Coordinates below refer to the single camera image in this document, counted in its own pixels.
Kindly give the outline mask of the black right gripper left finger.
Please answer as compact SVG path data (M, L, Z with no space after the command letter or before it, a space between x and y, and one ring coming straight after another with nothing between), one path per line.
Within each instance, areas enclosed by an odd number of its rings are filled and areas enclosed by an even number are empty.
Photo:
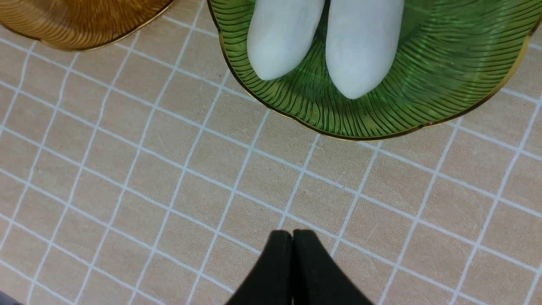
M259 259L227 304L291 305L292 249L290 233L273 230Z

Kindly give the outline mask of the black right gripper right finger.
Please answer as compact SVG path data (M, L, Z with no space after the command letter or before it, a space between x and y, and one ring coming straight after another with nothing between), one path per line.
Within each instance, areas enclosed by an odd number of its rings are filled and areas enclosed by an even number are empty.
M373 304L333 261L313 230L293 231L293 253L293 304Z

